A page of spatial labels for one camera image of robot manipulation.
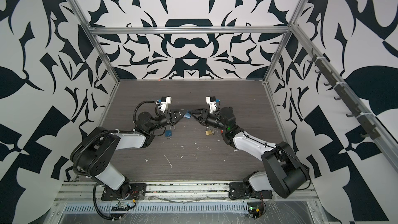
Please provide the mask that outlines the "brass padlock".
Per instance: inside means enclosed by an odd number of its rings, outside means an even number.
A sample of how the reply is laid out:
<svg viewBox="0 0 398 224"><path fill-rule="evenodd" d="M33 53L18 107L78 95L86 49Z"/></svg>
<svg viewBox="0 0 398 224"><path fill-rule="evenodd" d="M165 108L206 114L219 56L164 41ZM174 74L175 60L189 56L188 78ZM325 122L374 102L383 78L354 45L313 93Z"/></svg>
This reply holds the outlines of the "brass padlock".
<svg viewBox="0 0 398 224"><path fill-rule="evenodd" d="M206 134L207 136L211 136L211 135L214 135L215 133L214 133L214 131L213 131L212 129L206 128L205 134Z"/></svg>

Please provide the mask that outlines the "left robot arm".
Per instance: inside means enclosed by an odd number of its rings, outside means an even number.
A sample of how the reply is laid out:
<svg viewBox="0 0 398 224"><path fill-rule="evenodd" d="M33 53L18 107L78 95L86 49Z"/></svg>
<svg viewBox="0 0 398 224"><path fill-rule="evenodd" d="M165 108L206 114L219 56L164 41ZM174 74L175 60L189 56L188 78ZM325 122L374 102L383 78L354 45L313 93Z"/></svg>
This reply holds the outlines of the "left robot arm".
<svg viewBox="0 0 398 224"><path fill-rule="evenodd" d="M132 130L108 130L97 127L71 153L74 173L95 181L94 194L98 186L103 186L105 191L118 201L126 200L135 194L129 179L110 162L115 151L148 147L157 136L156 130L173 127L188 114L188 110L184 109L170 110L170 97L163 97L152 103L155 105L154 115L149 112L139 113L139 107L135 109L135 127Z"/></svg>

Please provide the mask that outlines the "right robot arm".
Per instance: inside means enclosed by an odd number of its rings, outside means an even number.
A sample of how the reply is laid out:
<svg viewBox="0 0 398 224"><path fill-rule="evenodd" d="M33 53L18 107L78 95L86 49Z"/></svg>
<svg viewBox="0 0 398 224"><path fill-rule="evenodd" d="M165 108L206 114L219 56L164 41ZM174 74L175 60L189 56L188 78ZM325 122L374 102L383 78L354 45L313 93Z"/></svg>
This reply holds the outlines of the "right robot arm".
<svg viewBox="0 0 398 224"><path fill-rule="evenodd" d="M205 127L221 130L227 145L244 151L263 163L264 172L256 172L247 178L255 192L272 189L280 197L287 198L311 180L307 167L288 143L275 144L249 134L236 123L232 107L224 107L215 113L202 108L190 111L190 115Z"/></svg>

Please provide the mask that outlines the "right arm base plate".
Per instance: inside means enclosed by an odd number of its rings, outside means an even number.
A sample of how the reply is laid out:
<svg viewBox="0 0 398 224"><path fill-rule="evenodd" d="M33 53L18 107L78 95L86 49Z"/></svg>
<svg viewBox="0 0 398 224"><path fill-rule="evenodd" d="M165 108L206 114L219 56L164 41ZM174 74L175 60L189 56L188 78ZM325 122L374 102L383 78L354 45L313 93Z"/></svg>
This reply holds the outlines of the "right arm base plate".
<svg viewBox="0 0 398 224"><path fill-rule="evenodd" d="M231 200L239 199L272 199L273 193L270 190L264 191L254 191L254 189L249 185L249 183L238 182L229 183L229 193L228 197Z"/></svg>

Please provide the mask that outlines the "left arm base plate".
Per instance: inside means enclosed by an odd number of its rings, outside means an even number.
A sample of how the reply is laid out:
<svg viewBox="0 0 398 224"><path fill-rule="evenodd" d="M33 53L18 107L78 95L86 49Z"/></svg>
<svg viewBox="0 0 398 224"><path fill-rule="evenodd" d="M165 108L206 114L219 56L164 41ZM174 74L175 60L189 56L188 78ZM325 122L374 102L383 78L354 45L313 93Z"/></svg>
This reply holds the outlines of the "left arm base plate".
<svg viewBox="0 0 398 224"><path fill-rule="evenodd" d="M139 200L146 194L147 184L132 183L123 184L118 190L113 190L105 186L101 196L102 201L117 201L117 200Z"/></svg>

